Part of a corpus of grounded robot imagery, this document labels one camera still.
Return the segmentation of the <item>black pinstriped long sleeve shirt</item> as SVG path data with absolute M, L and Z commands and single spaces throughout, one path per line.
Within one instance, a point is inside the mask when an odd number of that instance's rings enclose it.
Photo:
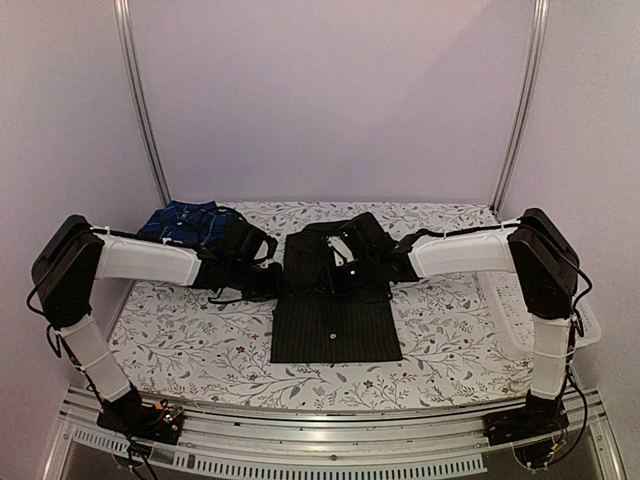
M 273 310 L 273 364 L 402 359 L 387 282 L 339 294 L 323 284 L 333 259 L 325 237 L 340 225 L 339 221 L 313 223 L 286 237 L 284 277 L 289 292 Z

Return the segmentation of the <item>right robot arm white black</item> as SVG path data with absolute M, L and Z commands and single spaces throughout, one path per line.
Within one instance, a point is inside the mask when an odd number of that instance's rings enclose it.
M 536 397 L 517 415 L 517 427 L 537 436 L 552 424 L 567 382 L 572 342 L 584 333 L 577 303 L 593 288 L 566 238 L 544 211 L 526 210 L 512 222 L 435 232 L 419 229 L 393 239 L 371 213 L 339 225 L 325 238 L 330 259 L 321 287 L 333 295 L 381 283 L 410 283 L 464 272 L 506 272 L 517 276 L 534 324 L 534 370 L 529 387 Z

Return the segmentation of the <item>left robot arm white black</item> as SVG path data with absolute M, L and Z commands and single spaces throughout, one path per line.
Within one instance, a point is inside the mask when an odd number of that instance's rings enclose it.
M 194 289 L 233 289 L 245 301 L 277 297 L 283 272 L 273 256 L 275 238 L 243 220 L 234 221 L 210 248 L 170 239 L 145 240 L 71 215 L 60 225 L 31 269 L 27 308 L 45 318 L 71 352 L 99 397 L 111 403 L 111 419 L 128 434 L 148 426 L 148 412 L 128 395 L 134 387 L 107 346 L 92 316 L 93 286 L 101 279 L 161 282 Z

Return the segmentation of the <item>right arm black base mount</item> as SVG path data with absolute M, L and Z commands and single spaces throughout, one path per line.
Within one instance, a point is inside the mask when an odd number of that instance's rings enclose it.
M 530 470 L 551 465 L 565 444 L 569 426 L 561 396 L 548 400 L 531 393 L 523 406 L 486 414 L 482 422 L 490 446 L 523 442 L 513 453 Z

